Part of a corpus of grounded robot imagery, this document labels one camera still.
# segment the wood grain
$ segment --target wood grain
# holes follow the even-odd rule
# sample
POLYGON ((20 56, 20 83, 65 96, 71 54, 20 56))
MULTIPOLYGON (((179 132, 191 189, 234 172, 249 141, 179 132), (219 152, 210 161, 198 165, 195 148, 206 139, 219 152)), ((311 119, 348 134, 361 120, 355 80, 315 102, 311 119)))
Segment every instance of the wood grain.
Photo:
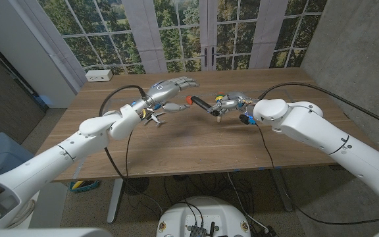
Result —
MULTIPOLYGON (((315 84, 300 68, 115 76, 110 82, 87 83, 39 152, 69 137, 77 131, 83 120, 96 117, 100 104, 114 89, 126 84, 137 84, 148 90, 155 82, 178 76, 195 78, 201 86, 180 92, 177 97, 171 99, 175 103, 185 103, 185 96, 197 95, 213 104, 216 93, 235 90, 257 97, 267 88, 282 82, 315 84)), ((137 90, 124 90, 113 97, 109 109, 119 109, 138 97, 137 90)), ((287 86, 271 91, 266 98, 315 103, 324 111, 324 118, 365 143, 371 144, 337 105, 321 92, 299 86, 287 86)), ((161 120, 167 123, 159 128, 155 127, 153 122, 147 126, 142 123, 137 125, 128 152, 128 175, 141 177, 272 169, 272 162, 258 128, 242 124, 238 117, 239 113, 232 111, 219 124, 215 117, 193 105, 186 111, 162 115, 161 120)), ((261 128, 275 167, 334 164, 331 158, 315 148, 285 135, 276 134, 269 126, 261 125, 261 128)), ((109 144, 111 155, 123 174, 126 173, 126 142, 126 140, 111 141, 109 144)), ((71 180, 76 169, 77 165, 70 167, 57 180, 71 180)), ((87 157, 77 176, 79 179, 117 177, 104 151, 87 157)))

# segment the yellow object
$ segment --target yellow object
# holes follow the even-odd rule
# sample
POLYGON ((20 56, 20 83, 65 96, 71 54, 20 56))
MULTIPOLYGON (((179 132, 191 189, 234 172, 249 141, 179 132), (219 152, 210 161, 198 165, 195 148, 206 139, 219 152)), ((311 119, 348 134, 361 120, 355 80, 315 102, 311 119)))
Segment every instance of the yellow object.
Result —
POLYGON ((71 189, 78 188, 82 183, 83 183, 83 181, 77 181, 77 183, 75 183, 71 189))
POLYGON ((216 99, 215 99, 215 101, 217 102, 219 99, 222 99, 223 98, 223 96, 218 96, 218 97, 216 97, 216 99))

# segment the window pane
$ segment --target window pane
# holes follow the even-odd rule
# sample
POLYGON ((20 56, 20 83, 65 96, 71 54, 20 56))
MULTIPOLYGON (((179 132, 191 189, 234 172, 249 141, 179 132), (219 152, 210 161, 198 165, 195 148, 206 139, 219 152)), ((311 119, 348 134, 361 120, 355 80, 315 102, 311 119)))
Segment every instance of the window pane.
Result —
POLYGON ((250 53, 253 48, 256 22, 238 24, 238 36, 236 38, 236 53, 250 53))
POLYGON ((326 6, 327 0, 309 0, 306 12, 321 13, 326 6))
POLYGON ((305 8, 307 0, 289 0, 285 16, 301 14, 305 8))
POLYGON ((300 67, 306 50, 293 50, 290 54, 288 67, 300 67))
POLYGON ((69 0, 68 2, 86 33, 106 32, 92 0, 69 0))
POLYGON ((178 25, 174 0, 153 0, 153 3, 159 27, 178 25))
POLYGON ((135 65, 135 66, 127 66, 126 70, 128 74, 144 74, 144 66, 143 65, 135 65))
POLYGON ((182 62, 166 62, 166 66, 168 67, 168 72, 183 72, 184 67, 182 66, 182 62))
POLYGON ((286 64, 286 59, 288 58, 288 52, 286 51, 280 51, 280 52, 274 52, 273 58, 271 58, 270 68, 282 68, 286 64))
POLYGON ((112 39, 119 51, 123 63, 130 64, 141 62, 132 33, 116 34, 112 36, 112 39))
POLYGON ((181 28, 182 47, 186 59, 200 55, 200 27, 181 28))
POLYGON ((295 43, 293 44, 294 47, 308 47, 313 38, 316 25, 318 25, 318 22, 320 21, 320 17, 321 16, 303 17, 301 26, 295 39, 295 43))
POLYGON ((260 0, 241 0, 240 20, 257 19, 260 0))
POLYGON ((114 75, 125 74, 124 69, 121 66, 107 66, 106 69, 111 69, 114 75))
POLYGON ((216 70, 231 70, 232 57, 216 58, 216 70))
POLYGON ((82 33, 64 0, 39 0, 39 4, 61 35, 82 33))
POLYGON ((109 36, 90 36, 89 40, 102 59, 103 64, 121 64, 109 36))
POLYGON ((238 0, 218 0, 217 21, 236 20, 238 0))
POLYGON ((290 47, 300 17, 283 20, 275 50, 290 47))
POLYGON ((131 30, 121 0, 97 0, 97 5, 110 32, 131 30))
POLYGON ((235 69, 248 69, 250 55, 235 56, 235 69))
POLYGON ((198 0, 178 0, 178 10, 181 26, 199 24, 198 0))
POLYGON ((161 30, 161 40, 166 60, 181 59, 181 43, 179 41, 179 30, 161 30))
POLYGON ((235 24, 220 24, 217 26, 217 53, 223 55, 234 52, 235 24))
POLYGON ((64 40, 82 67, 101 64, 85 37, 71 37, 64 40))
POLYGON ((201 71, 201 59, 200 60, 188 60, 185 61, 186 72, 199 72, 201 71))

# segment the table leg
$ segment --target table leg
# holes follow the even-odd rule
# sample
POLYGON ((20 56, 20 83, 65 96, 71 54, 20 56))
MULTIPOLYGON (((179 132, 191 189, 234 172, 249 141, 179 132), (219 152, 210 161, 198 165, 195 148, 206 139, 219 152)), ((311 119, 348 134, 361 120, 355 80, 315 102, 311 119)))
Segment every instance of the table leg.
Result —
POLYGON ((292 203, 285 193, 285 191, 288 192, 288 188, 284 182, 282 171, 280 169, 271 169, 270 173, 273 177, 274 184, 277 187, 277 191, 279 192, 280 199, 283 202, 284 209, 287 212, 293 211, 292 203))
POLYGON ((113 184, 112 197, 111 197, 111 202, 109 204, 108 217, 107 217, 108 224, 113 224, 115 222, 116 212, 118 211, 118 204, 120 201, 120 195, 121 195, 123 182, 124 181, 121 178, 117 178, 115 180, 115 183, 113 184))

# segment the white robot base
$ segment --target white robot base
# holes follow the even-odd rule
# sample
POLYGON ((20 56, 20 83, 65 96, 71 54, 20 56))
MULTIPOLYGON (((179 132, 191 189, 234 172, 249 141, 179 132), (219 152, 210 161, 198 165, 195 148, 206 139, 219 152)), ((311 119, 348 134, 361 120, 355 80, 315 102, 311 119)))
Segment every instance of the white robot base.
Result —
POLYGON ((186 203, 177 203, 166 211, 157 225, 157 237, 173 236, 251 236, 245 216, 233 205, 209 196, 195 196, 186 199, 192 205, 194 214, 186 203))

